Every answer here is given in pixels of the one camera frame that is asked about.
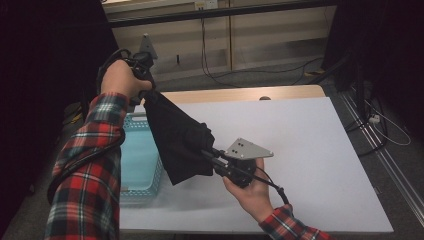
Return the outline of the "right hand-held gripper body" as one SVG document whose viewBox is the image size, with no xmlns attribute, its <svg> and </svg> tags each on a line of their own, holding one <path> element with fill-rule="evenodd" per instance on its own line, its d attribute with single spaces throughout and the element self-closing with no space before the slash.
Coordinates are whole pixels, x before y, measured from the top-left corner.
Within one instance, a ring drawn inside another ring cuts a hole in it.
<svg viewBox="0 0 424 240">
<path fill-rule="evenodd" d="M 246 139 L 236 139 L 225 152 L 224 158 L 216 158 L 215 172 L 230 179 L 240 188 L 247 187 L 253 180 L 258 158 L 273 157 L 274 153 Z"/>
</svg>

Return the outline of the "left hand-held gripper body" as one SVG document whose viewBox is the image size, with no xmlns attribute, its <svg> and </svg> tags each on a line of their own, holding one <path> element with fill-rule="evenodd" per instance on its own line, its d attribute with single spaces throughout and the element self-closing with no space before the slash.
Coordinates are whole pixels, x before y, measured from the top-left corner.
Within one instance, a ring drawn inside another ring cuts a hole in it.
<svg viewBox="0 0 424 240">
<path fill-rule="evenodd" d="M 158 56 L 153 47 L 151 38 L 145 33 L 142 36 L 139 50 L 133 55 L 133 59 L 135 60 L 133 70 L 138 79 L 150 81 L 153 87 L 156 87 L 156 85 L 150 68 L 154 65 L 154 60 L 157 58 Z"/>
</svg>

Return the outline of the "black pants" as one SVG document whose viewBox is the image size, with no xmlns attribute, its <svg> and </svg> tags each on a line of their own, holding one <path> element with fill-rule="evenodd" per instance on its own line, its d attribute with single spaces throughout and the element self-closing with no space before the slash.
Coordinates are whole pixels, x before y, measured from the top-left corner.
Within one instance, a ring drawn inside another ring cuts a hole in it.
<svg viewBox="0 0 424 240">
<path fill-rule="evenodd" d="M 149 91 L 144 108 L 153 138 L 173 185 L 196 175 L 212 176 L 213 167 L 202 155 L 215 141 L 205 123 L 199 123 L 158 91 Z"/>
</svg>

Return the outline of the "light blue plastic basket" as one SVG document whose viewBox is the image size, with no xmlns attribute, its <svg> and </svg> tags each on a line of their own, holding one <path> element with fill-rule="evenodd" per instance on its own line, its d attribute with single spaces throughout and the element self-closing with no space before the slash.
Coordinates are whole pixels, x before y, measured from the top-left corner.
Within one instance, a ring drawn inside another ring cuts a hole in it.
<svg viewBox="0 0 424 240">
<path fill-rule="evenodd" d="M 120 203 L 142 205 L 157 195 L 163 166 L 146 116 L 127 114 L 123 129 Z"/>
</svg>

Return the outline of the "person's left hand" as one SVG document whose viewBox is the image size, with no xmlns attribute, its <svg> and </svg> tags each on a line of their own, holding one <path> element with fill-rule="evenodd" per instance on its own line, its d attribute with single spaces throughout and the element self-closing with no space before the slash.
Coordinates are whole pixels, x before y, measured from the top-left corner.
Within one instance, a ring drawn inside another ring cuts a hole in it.
<svg viewBox="0 0 424 240">
<path fill-rule="evenodd" d="M 141 91 L 151 90 L 152 87 L 150 81 L 137 79 L 125 61 L 117 60 L 107 68 L 100 93 L 114 92 L 131 99 L 138 96 Z"/>
</svg>

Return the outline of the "person's right hand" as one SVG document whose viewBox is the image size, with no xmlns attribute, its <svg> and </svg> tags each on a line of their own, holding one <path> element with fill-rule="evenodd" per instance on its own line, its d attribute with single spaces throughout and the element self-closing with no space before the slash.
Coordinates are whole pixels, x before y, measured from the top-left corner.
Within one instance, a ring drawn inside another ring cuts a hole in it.
<svg viewBox="0 0 424 240">
<path fill-rule="evenodd" d="M 222 178 L 226 190 L 239 202 L 240 206 L 250 214 L 258 223 L 269 217 L 274 208 L 269 197 L 269 187 L 258 180 L 253 180 L 245 188 L 236 186 L 227 177 Z"/>
</svg>

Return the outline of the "dark horizontal bar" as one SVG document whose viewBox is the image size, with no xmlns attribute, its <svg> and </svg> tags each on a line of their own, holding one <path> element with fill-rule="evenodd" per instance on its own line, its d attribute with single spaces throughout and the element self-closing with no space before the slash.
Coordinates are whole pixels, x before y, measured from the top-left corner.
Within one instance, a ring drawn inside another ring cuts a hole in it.
<svg viewBox="0 0 424 240">
<path fill-rule="evenodd" d="M 145 17 L 127 17 L 108 21 L 111 28 L 179 22 L 196 19 L 268 13 L 276 11 L 302 10 L 309 8 L 337 6 L 342 0 L 291 0 L 283 3 L 259 4 L 251 6 L 228 7 L 211 10 L 197 10 Z"/>
</svg>

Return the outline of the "yellow strip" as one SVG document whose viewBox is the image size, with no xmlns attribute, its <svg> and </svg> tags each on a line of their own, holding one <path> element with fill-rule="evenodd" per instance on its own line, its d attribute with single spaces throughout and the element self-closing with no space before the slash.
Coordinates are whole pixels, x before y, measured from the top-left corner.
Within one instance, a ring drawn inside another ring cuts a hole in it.
<svg viewBox="0 0 424 240">
<path fill-rule="evenodd" d="M 68 125 L 68 124 L 75 124 L 76 122 L 78 122 L 80 119 L 82 118 L 82 114 L 81 113 L 72 113 L 69 116 L 67 116 L 64 121 L 62 122 L 63 125 Z"/>
</svg>

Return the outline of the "black curtain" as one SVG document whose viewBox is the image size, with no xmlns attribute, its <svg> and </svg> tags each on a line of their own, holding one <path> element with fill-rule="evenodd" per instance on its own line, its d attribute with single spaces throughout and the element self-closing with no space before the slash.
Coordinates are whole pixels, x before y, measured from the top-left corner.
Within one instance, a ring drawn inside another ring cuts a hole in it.
<svg viewBox="0 0 424 240">
<path fill-rule="evenodd" d="M 363 76 L 424 139 L 424 0 L 340 0 L 322 67 L 347 54 Z"/>
<path fill-rule="evenodd" d="M 104 0 L 0 0 L 0 237 L 118 45 Z"/>
</svg>

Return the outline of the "beige panel cabinet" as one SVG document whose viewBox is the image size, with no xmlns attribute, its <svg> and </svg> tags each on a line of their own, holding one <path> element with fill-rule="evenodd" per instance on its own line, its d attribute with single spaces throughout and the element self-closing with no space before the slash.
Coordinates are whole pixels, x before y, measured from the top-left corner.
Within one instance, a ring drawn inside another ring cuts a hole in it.
<svg viewBox="0 0 424 240">
<path fill-rule="evenodd" d="M 196 0 L 103 0 L 108 20 L 197 11 Z M 291 0 L 218 0 L 218 8 Z M 114 28 L 133 51 L 147 33 L 158 59 L 152 74 L 173 89 L 295 84 L 319 68 L 335 6 Z M 176 55 L 181 63 L 177 64 Z"/>
</svg>

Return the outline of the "black metal stand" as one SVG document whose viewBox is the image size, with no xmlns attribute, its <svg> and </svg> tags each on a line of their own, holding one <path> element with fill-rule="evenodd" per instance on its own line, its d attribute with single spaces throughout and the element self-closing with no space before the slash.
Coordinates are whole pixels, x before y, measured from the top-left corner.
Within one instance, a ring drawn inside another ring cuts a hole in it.
<svg viewBox="0 0 424 240">
<path fill-rule="evenodd" d="M 335 88 L 338 92 L 354 88 L 354 100 L 359 116 L 366 117 L 363 66 L 352 53 L 346 54 L 334 65 L 315 77 L 309 85 L 317 85 L 329 77 L 334 78 Z"/>
</svg>

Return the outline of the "white wall socket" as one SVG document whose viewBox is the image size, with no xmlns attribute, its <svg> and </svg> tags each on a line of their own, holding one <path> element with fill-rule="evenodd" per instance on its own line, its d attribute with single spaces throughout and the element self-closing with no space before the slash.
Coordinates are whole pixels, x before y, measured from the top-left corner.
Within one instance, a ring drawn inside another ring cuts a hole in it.
<svg viewBox="0 0 424 240">
<path fill-rule="evenodd" d="M 218 8 L 218 0 L 196 0 L 194 2 L 196 10 L 211 10 Z"/>
</svg>

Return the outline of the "metal floor rail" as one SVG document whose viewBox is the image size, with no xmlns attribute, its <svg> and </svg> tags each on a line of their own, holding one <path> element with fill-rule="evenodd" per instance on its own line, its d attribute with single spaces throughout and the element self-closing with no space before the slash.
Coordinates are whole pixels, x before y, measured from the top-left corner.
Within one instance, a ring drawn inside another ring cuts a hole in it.
<svg viewBox="0 0 424 240">
<path fill-rule="evenodd" d="M 347 93 L 340 93 L 339 98 L 343 101 L 349 113 L 353 117 L 354 122 L 359 126 L 360 131 L 371 146 L 371 152 L 375 154 L 379 161 L 382 163 L 383 167 L 391 177 L 397 189 L 400 191 L 406 203 L 420 224 L 424 227 L 424 200 L 411 185 L 409 180 L 406 178 L 396 163 L 393 156 L 383 145 L 384 138 L 380 138 L 378 136 L 378 133 L 372 124 L 360 118 L 352 96 Z"/>
</svg>

